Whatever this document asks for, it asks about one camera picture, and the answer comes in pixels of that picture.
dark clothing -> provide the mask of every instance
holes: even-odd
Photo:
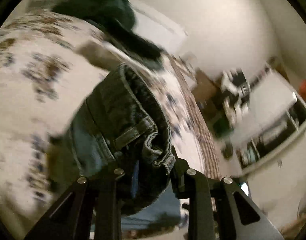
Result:
[[[150,70],[163,69],[162,49],[133,33],[135,14],[128,0],[67,0],[54,6],[52,11],[89,22],[129,57]]]
[[[92,20],[104,27],[116,19],[126,30],[135,25],[135,15],[128,0],[66,0],[52,9],[82,20]]]
[[[110,72],[85,99],[59,147],[50,177],[62,191],[79,175],[91,177],[116,162],[125,171],[130,195],[122,208],[127,215],[159,197],[175,163],[168,121],[127,65]]]

patterned blanket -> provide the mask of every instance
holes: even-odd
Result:
[[[108,71],[78,51],[106,46],[89,23],[47,10],[28,13],[0,30],[0,218],[22,239],[54,200],[47,149],[67,128],[83,99]],[[131,62],[123,53],[121,61]],[[183,76],[163,56],[165,71],[133,64],[159,100],[172,128],[172,144],[191,168],[220,177],[213,141]]]

orange object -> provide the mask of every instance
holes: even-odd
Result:
[[[299,88],[299,95],[304,99],[306,102],[306,79],[304,79]]]

black metal bracket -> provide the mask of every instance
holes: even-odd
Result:
[[[25,240],[87,240],[96,206],[95,240],[120,240],[120,185],[124,171],[106,171],[96,178],[79,178],[51,206]],[[223,240],[283,240],[254,202],[229,177],[206,178],[177,158],[171,172],[178,199],[190,199],[189,240],[215,240],[215,221]]]

denim fabric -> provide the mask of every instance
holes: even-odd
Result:
[[[122,230],[160,230],[181,222],[180,201],[169,185],[159,198],[149,207],[120,220]]]
[[[91,177],[117,162],[135,214],[166,189],[175,163],[168,121],[145,82],[127,65],[110,72],[85,99],[60,141],[51,179],[65,190],[79,175]]]

